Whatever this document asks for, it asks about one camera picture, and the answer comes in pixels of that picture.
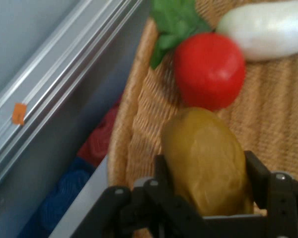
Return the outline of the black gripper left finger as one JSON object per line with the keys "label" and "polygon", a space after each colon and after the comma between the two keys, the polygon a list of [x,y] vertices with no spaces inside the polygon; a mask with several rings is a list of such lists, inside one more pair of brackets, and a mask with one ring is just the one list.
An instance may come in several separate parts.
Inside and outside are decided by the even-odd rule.
{"label": "black gripper left finger", "polygon": [[111,186],[96,203],[97,238],[131,238],[147,229],[154,238],[183,238],[186,202],[173,191],[163,155],[154,158],[154,177],[129,189]]}

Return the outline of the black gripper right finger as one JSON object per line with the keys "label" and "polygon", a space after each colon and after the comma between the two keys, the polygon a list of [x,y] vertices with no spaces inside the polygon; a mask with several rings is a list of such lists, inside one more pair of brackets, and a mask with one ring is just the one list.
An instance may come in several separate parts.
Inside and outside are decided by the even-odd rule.
{"label": "black gripper right finger", "polygon": [[252,151],[245,151],[253,198],[264,217],[266,238],[298,238],[298,181],[286,172],[271,172]]}

